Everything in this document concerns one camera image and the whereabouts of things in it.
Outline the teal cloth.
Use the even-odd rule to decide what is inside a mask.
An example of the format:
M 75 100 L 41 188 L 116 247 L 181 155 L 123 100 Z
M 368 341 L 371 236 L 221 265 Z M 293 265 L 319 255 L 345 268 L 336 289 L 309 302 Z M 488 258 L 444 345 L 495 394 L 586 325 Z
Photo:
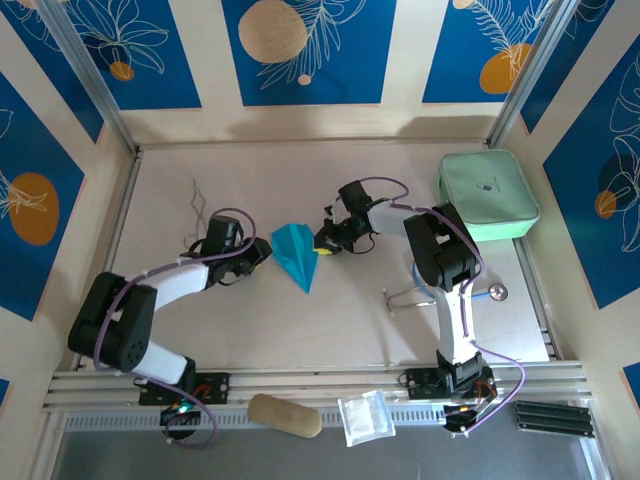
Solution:
M 278 265 L 309 294 L 318 262 L 310 227 L 306 224 L 286 224 L 271 234 L 271 243 Z

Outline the black ridged block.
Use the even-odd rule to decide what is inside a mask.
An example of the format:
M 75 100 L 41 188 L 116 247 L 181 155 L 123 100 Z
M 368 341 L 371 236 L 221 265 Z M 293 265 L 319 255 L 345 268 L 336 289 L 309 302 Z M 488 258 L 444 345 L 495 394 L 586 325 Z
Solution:
M 520 430 L 595 437 L 591 413 L 586 407 L 517 400 L 515 414 Z

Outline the mint green zip pouch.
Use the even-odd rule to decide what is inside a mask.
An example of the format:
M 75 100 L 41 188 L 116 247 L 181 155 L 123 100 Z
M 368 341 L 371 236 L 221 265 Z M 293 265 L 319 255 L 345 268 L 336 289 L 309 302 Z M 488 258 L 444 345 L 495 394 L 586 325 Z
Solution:
M 452 203 L 476 242 L 521 238 L 539 220 L 539 205 L 517 158 L 488 149 L 444 156 L 439 199 Z

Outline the wide aluminium base rail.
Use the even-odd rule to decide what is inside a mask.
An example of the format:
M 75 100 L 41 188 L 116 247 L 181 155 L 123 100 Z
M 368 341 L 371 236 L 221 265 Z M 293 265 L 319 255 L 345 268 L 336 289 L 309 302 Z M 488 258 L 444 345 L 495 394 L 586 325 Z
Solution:
M 266 394 L 309 407 L 334 406 L 339 398 L 382 391 L 395 405 L 410 402 L 398 377 L 403 366 L 316 369 L 230 369 L 226 408 L 241 407 Z M 517 397 L 531 401 L 588 401 L 593 392 L 577 361 L 525 365 L 526 379 Z M 134 378 L 97 371 L 56 372 L 43 402 L 46 412 L 87 412 L 143 408 Z

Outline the aluminium frame post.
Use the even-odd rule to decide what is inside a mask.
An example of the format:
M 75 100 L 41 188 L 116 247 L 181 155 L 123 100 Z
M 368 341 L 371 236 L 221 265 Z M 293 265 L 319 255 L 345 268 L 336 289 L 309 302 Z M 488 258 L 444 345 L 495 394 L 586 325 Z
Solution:
M 579 3 L 580 0 L 554 0 L 552 9 L 489 131 L 485 141 L 489 149 L 500 148 L 504 143 Z
M 51 33 L 62 54 L 73 69 L 76 77 L 110 126 L 116 139 L 133 157 L 138 154 L 138 146 L 120 115 L 120 109 L 104 78 L 87 51 L 80 35 L 58 0 L 34 0 L 38 13 Z

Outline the clear plastic bag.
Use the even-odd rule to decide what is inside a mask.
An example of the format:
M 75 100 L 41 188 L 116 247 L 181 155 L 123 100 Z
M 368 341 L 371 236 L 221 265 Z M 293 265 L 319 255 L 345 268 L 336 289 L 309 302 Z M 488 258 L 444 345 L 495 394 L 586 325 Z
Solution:
M 340 398 L 337 403 L 347 447 L 396 435 L 395 424 L 382 391 Z

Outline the stethoscope with blue tube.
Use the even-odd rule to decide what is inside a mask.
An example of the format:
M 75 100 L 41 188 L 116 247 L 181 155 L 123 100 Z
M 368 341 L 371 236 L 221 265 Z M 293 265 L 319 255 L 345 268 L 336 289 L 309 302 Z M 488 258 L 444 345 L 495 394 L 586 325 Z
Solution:
M 411 309 L 411 308 L 424 308 L 434 306 L 436 304 L 435 295 L 429 291 L 426 287 L 426 283 L 418 273 L 416 263 L 411 265 L 411 276 L 414 281 L 414 286 L 404 291 L 397 293 L 390 293 L 386 288 L 382 289 L 384 297 L 385 307 L 391 318 L 396 316 L 396 312 L 399 310 Z M 407 297 L 410 294 L 419 292 L 422 297 L 418 301 L 399 302 L 398 298 Z M 484 290 L 476 290 L 472 293 L 472 298 L 491 298 L 496 302 L 503 302 L 509 296 L 507 287 L 502 283 L 493 283 Z

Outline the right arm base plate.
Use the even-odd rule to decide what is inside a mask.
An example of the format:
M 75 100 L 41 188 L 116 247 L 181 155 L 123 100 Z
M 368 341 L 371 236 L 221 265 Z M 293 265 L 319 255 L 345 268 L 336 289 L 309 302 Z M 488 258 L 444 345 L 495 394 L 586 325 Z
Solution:
M 407 390 L 410 400 L 474 401 L 488 398 L 493 401 L 497 397 L 496 388 L 491 383 L 493 377 L 493 371 L 485 366 L 477 378 L 467 381 L 454 392 L 450 392 L 435 367 L 411 368 L 400 374 L 398 382 Z

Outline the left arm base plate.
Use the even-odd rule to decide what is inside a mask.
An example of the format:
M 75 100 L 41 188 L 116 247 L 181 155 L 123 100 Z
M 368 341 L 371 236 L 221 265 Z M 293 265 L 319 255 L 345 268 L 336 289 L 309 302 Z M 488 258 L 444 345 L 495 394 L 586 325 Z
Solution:
M 230 375 L 223 373 L 196 373 L 182 386 L 205 405 L 225 405 L 229 394 Z M 183 395 L 164 387 L 135 378 L 134 385 L 140 389 L 139 404 L 143 406 L 169 406 L 184 398 Z

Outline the blue floral wall panel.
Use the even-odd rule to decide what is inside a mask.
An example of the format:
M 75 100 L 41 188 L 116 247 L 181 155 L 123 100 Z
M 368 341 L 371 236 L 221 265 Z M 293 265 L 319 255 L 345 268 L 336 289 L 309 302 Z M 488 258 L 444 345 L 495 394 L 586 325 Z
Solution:
M 31 321 L 84 173 L 0 73 L 0 307 Z
M 120 109 L 201 106 L 169 0 L 69 0 L 64 7 Z
M 543 168 L 597 306 L 640 288 L 640 35 Z
M 246 107 L 378 104 L 397 0 L 221 0 Z
M 450 0 L 425 104 L 502 102 L 555 0 Z

